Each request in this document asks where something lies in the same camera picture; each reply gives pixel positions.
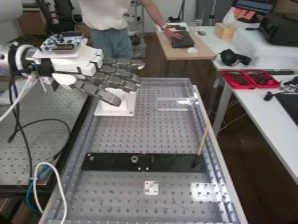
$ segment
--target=person's hand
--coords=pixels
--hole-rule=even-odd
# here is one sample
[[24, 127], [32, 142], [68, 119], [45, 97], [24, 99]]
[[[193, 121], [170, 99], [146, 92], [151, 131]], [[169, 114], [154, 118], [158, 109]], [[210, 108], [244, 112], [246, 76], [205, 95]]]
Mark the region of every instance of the person's hand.
[[169, 42], [171, 42], [170, 38], [177, 38], [179, 40], [183, 38], [181, 34], [171, 32], [169, 27], [165, 28], [163, 32], [165, 32], [166, 38], [169, 39]]

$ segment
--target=black bracket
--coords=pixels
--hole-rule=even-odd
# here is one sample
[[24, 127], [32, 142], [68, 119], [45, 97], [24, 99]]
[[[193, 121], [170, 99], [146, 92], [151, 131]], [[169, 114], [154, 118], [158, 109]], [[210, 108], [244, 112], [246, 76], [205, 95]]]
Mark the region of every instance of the black bracket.
[[81, 169], [119, 172], [206, 172], [203, 157], [195, 154], [86, 153]]

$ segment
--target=keyboard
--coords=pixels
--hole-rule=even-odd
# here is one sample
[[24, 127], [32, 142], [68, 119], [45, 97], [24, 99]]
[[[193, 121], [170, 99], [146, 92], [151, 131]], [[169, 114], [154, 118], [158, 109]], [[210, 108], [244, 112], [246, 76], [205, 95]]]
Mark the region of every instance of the keyboard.
[[290, 115], [292, 121], [298, 125], [298, 94], [276, 94], [275, 95], [283, 109]]
[[173, 48], [189, 48], [194, 46], [193, 38], [190, 37], [187, 31], [178, 31], [175, 32], [183, 36], [183, 38], [179, 40], [177, 38], [170, 38], [171, 40], [171, 47]]

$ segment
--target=robotic hand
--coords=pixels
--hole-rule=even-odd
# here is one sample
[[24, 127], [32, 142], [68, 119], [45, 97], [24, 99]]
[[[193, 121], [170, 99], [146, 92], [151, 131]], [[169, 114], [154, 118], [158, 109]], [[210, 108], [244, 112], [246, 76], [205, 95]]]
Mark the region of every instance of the robotic hand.
[[65, 89], [78, 89], [115, 107], [121, 99], [106, 88], [135, 92], [141, 78], [131, 70], [143, 66], [138, 60], [103, 59], [102, 51], [86, 46], [77, 32], [50, 36], [40, 48], [16, 42], [0, 45], [0, 73], [24, 77], [34, 73], [42, 85], [56, 81]]

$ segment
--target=red tray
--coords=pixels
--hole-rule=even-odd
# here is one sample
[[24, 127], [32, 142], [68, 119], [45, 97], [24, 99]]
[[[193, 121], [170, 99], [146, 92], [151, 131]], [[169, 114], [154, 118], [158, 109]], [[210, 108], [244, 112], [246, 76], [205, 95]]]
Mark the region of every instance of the red tray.
[[233, 89], [254, 89], [255, 88], [255, 83], [248, 78], [248, 76], [243, 74], [242, 71], [227, 70], [227, 71], [222, 71], [221, 75], [223, 79], [226, 80], [226, 82], [230, 84], [230, 87]]
[[279, 88], [280, 83], [272, 78], [272, 76], [262, 71], [262, 70], [244, 70], [244, 75], [248, 77], [248, 79], [254, 82], [255, 87], [259, 89], [275, 89]]

